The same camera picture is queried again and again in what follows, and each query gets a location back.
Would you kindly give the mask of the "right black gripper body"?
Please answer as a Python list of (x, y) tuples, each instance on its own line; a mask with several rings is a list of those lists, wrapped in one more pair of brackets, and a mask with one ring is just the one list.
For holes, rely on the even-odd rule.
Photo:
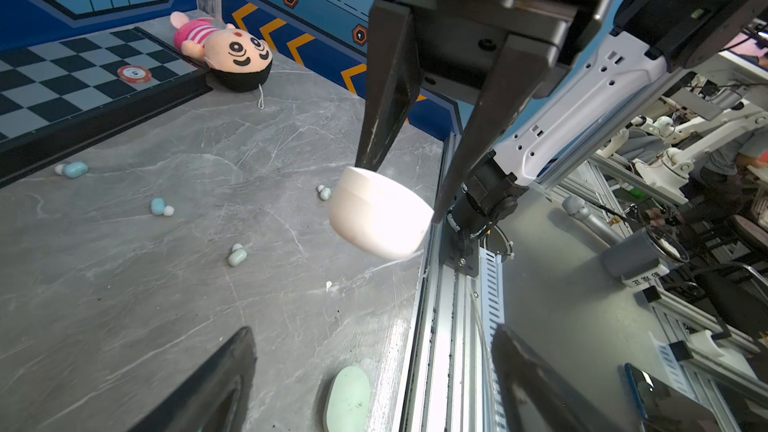
[(533, 96), (552, 94), (603, 26), (612, 0), (374, 0), (368, 25), (368, 98), (388, 85), (477, 99), (510, 38), (554, 48)]

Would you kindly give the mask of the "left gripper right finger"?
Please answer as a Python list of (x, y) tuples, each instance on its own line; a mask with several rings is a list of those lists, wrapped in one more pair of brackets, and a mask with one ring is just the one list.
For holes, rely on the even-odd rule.
[(509, 431), (620, 429), (510, 327), (496, 328), (490, 353)]

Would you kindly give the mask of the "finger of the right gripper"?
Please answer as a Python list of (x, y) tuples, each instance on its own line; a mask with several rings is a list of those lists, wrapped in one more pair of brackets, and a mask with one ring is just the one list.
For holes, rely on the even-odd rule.
[(411, 9), (375, 0), (370, 11), (366, 104), (355, 166), (377, 171), (420, 94), (422, 74)]
[(442, 221), (455, 193), (477, 162), (517, 120), (558, 55), (559, 49), (551, 44), (512, 35), (506, 38), (443, 176), (435, 199), (433, 224)]

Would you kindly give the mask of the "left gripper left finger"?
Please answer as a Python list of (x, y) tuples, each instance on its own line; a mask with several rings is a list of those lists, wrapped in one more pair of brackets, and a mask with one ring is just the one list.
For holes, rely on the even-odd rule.
[(242, 327), (130, 431), (242, 430), (256, 363), (252, 329)]

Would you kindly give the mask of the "white earbud charging case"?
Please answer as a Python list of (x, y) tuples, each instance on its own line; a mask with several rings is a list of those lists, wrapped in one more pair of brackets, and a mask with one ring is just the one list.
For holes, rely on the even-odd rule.
[(377, 172), (348, 167), (328, 203), (329, 223), (358, 249), (387, 260), (413, 254), (433, 217), (415, 192)]

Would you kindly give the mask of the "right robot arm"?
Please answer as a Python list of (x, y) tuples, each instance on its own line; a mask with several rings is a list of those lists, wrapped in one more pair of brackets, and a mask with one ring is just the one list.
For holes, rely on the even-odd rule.
[[(450, 219), (467, 245), (574, 139), (662, 75), (716, 54), (767, 0), (374, 0), (355, 165), (333, 229), (388, 259)], [(474, 109), (433, 204), (380, 172), (422, 88)]]

